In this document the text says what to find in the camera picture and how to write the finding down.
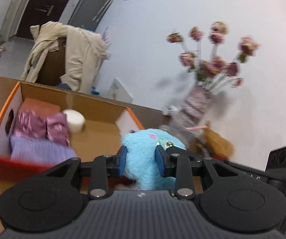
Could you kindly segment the purple cushion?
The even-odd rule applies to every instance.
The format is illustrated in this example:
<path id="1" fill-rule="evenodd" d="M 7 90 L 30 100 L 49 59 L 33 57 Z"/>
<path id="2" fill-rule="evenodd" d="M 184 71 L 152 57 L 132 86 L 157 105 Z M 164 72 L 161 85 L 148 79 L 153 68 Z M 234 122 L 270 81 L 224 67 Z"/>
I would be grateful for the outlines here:
<path id="1" fill-rule="evenodd" d="M 50 140 L 33 140 L 22 136 L 11 136 L 11 161 L 30 164 L 53 166 L 70 158 L 76 158 L 75 151 Z"/>

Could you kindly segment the pink satin bow scrunchie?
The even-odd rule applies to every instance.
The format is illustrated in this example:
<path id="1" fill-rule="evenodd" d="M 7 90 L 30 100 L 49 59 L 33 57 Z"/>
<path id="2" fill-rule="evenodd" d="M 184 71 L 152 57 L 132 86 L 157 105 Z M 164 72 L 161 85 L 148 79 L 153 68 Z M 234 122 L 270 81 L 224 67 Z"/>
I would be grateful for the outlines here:
<path id="1" fill-rule="evenodd" d="M 63 112 L 42 119 L 33 110 L 22 111 L 16 118 L 13 135 L 34 140 L 47 139 L 70 147 L 67 118 Z"/>

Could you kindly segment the white foam cylinder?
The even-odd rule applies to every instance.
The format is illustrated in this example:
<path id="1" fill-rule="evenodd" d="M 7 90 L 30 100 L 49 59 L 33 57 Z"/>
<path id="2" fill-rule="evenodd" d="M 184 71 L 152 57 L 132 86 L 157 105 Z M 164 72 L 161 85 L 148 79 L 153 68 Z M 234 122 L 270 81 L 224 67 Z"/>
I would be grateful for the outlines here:
<path id="1" fill-rule="evenodd" d="M 66 115 L 68 130 L 71 134 L 79 133 L 83 130 L 86 119 L 80 112 L 66 109 L 63 110 L 63 113 Z"/>

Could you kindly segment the light blue plush toy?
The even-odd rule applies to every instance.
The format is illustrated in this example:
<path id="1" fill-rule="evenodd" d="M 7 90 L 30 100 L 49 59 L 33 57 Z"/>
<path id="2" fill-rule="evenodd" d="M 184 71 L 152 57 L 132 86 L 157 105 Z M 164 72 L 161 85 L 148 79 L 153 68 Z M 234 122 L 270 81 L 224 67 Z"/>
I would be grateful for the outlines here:
<path id="1" fill-rule="evenodd" d="M 124 176 L 136 183 L 138 190 L 173 190 L 175 178 L 162 177 L 155 160 L 156 146 L 163 149 L 170 146 L 185 149 L 176 137 L 160 129 L 143 129 L 127 133 L 122 137 L 122 145 L 127 147 Z"/>

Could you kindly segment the red cardboard box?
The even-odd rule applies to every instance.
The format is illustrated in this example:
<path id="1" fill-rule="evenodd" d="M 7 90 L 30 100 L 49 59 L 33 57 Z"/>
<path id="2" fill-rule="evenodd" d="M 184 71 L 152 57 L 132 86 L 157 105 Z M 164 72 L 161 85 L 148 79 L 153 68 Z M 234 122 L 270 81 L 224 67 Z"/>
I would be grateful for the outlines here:
<path id="1" fill-rule="evenodd" d="M 128 107 L 19 82 L 0 111 L 0 180 L 21 181 L 69 158 L 115 154 L 124 134 L 142 128 Z"/>

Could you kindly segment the dried pink flower bouquet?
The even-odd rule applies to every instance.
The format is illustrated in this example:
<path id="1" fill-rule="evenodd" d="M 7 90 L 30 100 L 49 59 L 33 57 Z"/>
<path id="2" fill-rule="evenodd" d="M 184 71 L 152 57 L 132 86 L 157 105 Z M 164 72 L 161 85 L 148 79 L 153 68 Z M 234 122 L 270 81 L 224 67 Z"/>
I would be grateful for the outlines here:
<path id="1" fill-rule="evenodd" d="M 243 78 L 239 77 L 240 66 L 245 64 L 250 57 L 260 48 L 251 36 L 240 38 L 238 43 L 238 53 L 231 62 L 225 61 L 218 55 L 218 48 L 225 43 L 226 35 L 229 29 L 226 23 L 216 21 L 211 24 L 208 40 L 213 45 L 209 58 L 202 58 L 201 42 L 204 32 L 197 26 L 190 29 L 188 36 L 196 42 L 196 49 L 187 48 L 183 35 L 172 31 L 167 35 L 166 40 L 170 44 L 179 44 L 183 52 L 179 54 L 179 61 L 188 72 L 193 72 L 196 77 L 196 83 L 206 91 L 212 92 L 229 85 L 231 87 L 240 87 L 243 84 Z"/>

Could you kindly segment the brown chair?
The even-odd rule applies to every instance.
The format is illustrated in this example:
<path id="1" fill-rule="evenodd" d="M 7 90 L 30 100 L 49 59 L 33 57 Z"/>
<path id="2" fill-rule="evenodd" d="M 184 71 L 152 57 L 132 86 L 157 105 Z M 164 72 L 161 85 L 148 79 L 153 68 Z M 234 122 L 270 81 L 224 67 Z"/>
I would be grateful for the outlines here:
<path id="1" fill-rule="evenodd" d="M 57 40 L 58 46 L 49 49 L 35 83 L 57 86 L 61 83 L 60 77 L 65 74 L 65 45 L 66 38 Z"/>

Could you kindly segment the beige coat on chair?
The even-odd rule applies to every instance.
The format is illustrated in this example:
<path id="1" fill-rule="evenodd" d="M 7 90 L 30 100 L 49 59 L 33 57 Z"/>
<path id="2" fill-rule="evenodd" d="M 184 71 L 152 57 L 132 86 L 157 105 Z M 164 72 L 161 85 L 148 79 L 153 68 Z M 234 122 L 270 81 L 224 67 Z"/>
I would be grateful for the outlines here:
<path id="1" fill-rule="evenodd" d="M 48 22 L 30 27 L 34 40 L 21 79 L 35 83 L 49 49 L 57 47 L 57 40 L 66 38 L 65 74 L 60 77 L 62 87 L 89 94 L 102 62 L 107 59 L 108 45 L 101 35 L 60 22 Z"/>

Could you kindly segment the grey cabinet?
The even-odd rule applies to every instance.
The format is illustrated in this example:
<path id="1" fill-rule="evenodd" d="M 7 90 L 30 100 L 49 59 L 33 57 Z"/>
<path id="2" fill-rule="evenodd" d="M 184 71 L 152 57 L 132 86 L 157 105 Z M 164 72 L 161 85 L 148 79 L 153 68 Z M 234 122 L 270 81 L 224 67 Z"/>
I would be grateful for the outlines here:
<path id="1" fill-rule="evenodd" d="M 79 0 L 68 25 L 94 32 L 113 0 Z"/>

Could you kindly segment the dark entrance door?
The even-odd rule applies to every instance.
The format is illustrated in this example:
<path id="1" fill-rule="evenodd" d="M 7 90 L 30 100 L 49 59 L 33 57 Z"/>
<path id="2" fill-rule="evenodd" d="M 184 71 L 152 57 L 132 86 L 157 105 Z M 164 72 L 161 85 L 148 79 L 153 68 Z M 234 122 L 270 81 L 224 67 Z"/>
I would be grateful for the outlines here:
<path id="1" fill-rule="evenodd" d="M 57 22 L 69 0 L 29 0 L 16 32 L 16 37 L 32 39 L 30 27 Z"/>

